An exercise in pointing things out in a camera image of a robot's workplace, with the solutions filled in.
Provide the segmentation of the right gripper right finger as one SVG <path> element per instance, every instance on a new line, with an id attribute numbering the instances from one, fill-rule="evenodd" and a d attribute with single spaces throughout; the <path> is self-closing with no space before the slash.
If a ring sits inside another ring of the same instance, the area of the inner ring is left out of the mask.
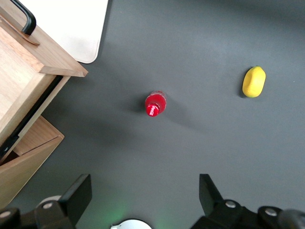
<path id="1" fill-rule="evenodd" d="M 199 200 L 204 212 L 193 229 L 279 229 L 281 209 L 262 206 L 252 212 L 238 202 L 224 199 L 208 174 L 199 176 Z"/>

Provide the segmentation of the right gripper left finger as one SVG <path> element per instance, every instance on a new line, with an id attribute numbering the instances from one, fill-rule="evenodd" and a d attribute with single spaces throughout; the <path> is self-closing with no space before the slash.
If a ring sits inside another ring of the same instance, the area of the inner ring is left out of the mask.
<path id="1" fill-rule="evenodd" d="M 2 229 L 74 229 L 92 199 L 91 175 L 82 174 L 61 196 L 44 199 L 32 211 L 0 210 Z"/>

